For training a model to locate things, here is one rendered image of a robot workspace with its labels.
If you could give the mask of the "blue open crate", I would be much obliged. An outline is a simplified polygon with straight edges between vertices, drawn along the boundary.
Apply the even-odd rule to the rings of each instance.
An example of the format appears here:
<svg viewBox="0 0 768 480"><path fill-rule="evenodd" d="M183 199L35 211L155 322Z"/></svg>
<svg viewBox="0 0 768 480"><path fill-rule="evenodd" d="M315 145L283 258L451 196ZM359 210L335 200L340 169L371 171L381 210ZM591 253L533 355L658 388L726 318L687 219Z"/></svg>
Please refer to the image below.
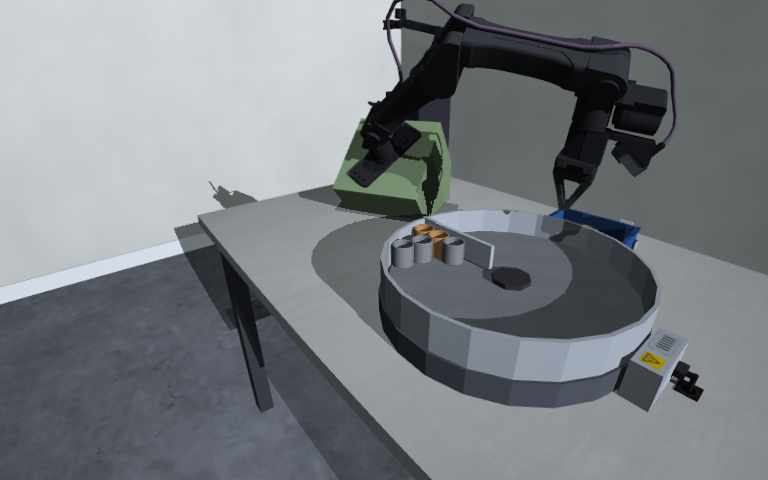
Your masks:
<svg viewBox="0 0 768 480"><path fill-rule="evenodd" d="M569 209L568 211L558 209L548 216L565 219L581 225L593 226L598 231L617 239L631 249L633 249L636 236L641 230L641 228L637 226L625 224L573 209Z"/></svg>

